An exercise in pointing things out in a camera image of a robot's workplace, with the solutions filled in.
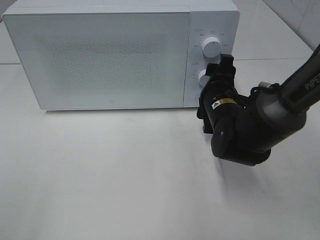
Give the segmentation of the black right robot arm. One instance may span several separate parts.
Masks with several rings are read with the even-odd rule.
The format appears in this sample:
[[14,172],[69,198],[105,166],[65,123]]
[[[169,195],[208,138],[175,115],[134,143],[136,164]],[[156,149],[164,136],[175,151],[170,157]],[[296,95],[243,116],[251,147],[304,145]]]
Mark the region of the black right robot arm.
[[272,148],[301,130],[307,110],[320,100],[320,50],[282,84],[260,82],[250,95],[235,88],[236,68],[229,54],[207,65],[209,80],[199,96],[197,117],[211,134],[212,154],[247,166],[266,161]]

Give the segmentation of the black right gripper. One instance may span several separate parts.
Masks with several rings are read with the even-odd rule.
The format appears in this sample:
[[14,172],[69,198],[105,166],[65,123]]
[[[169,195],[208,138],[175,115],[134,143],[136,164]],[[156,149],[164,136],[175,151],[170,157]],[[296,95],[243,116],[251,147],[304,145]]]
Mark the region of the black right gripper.
[[[222,73],[214,74],[219,66]],[[234,116],[240,110],[236,102],[233,74],[236,73],[234,57],[231,54],[221,54],[220,64],[208,63],[206,76],[211,76],[204,86],[200,97],[196,116],[203,120],[203,132],[212,134],[221,118]]]

